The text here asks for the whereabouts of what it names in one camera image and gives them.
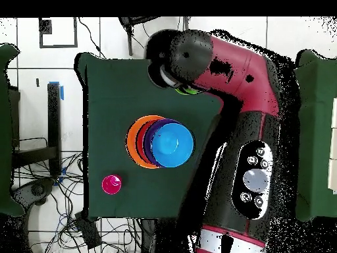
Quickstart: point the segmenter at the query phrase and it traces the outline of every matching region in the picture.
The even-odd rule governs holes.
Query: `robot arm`
[[[278,139],[280,86],[268,58],[198,30],[163,30],[145,58],[157,86],[184,93],[230,94],[242,102],[203,216],[204,228],[266,241],[272,204],[272,163]]]

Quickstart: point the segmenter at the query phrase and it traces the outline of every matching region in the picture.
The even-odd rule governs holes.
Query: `white tile floor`
[[[74,42],[73,19],[51,18],[53,34],[43,35],[45,45],[71,44]],[[142,45],[145,45],[148,35],[164,28],[182,29],[182,18],[179,16],[162,16],[135,27],[134,56],[128,55],[128,41],[126,32],[120,25],[118,18],[81,18],[81,21],[91,31],[92,40],[101,48],[107,58],[141,59]],[[78,27],[78,47],[67,49],[40,49],[37,18],[0,18],[0,43],[13,43],[20,50],[18,58],[13,60],[7,71],[13,86],[21,91],[20,101],[20,137],[47,138],[47,83],[60,82],[64,86],[65,98],[61,100],[61,134],[63,157],[82,151],[82,88],[73,71],[74,58],[79,52],[91,52],[99,55],[90,40],[90,33],[85,26],[76,19]],[[327,56],[337,56],[337,39],[334,35],[332,22],[321,18],[307,17],[202,17],[193,16],[190,21],[191,29],[211,31],[223,29],[233,36],[251,43],[268,47],[281,55],[287,55],[295,60],[298,51],[308,48]],[[41,140],[22,142],[22,149],[42,147]],[[68,172],[80,173],[74,164]],[[26,183],[26,179],[16,179],[15,186]],[[82,193],[82,184],[77,184],[74,192]],[[64,197],[55,186],[53,195],[58,201],[59,211],[65,212]],[[74,213],[82,210],[83,197],[71,194]],[[57,234],[59,214],[56,203],[50,196],[46,204],[34,206],[30,216],[29,230],[31,244],[49,242]],[[103,240],[109,244],[124,243],[124,230],[127,228],[125,219],[102,219],[97,222]],[[83,239],[77,236],[78,244]],[[131,242],[130,234],[125,234],[125,243]],[[43,253],[47,244],[36,244],[32,247],[35,253]],[[67,246],[74,246],[70,240]],[[118,248],[112,246],[96,248],[96,253],[115,253]],[[129,253],[134,251],[134,242],[126,245]],[[81,253],[88,253],[85,247]],[[79,253],[77,249],[63,249],[54,244],[50,253]]]

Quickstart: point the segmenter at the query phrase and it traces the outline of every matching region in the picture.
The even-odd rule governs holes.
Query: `black chair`
[[[159,18],[159,16],[133,16],[133,17],[119,17],[119,21],[128,34],[129,56],[132,56],[132,29],[137,24],[142,24],[150,20]],[[184,30],[188,29],[188,16],[183,19]]]
[[[48,84],[48,139],[45,148],[19,147],[19,100],[17,87],[9,85],[7,65],[18,55],[14,45],[0,45],[0,253],[32,253],[28,244],[28,218],[32,206],[45,203],[55,179],[61,174],[59,86]],[[13,190],[13,169],[49,160],[50,178],[36,179]]]

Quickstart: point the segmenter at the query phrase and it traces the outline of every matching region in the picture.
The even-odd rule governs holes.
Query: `magenta cup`
[[[102,181],[102,189],[109,195],[116,194],[122,187],[122,178],[118,175],[108,175]]]

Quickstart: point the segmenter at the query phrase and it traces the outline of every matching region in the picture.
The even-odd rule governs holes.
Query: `green cloth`
[[[208,94],[184,96],[160,89],[147,75],[146,60],[99,59],[81,53],[76,72],[89,95],[89,215],[96,217],[176,217],[200,150],[221,102]],[[175,119],[195,137],[195,151],[177,168],[146,169],[126,151],[130,126],[146,115]],[[103,192],[107,175],[122,177],[115,195]]]
[[[337,217],[337,195],[328,189],[333,99],[337,97],[337,60],[306,50],[295,70],[301,96],[296,217]]]
[[[7,79],[7,66],[9,62],[18,55],[15,46],[9,44],[0,45],[0,213],[11,216],[24,214],[24,209],[17,204],[10,194],[12,182],[12,119],[11,106],[9,103],[9,92]]]

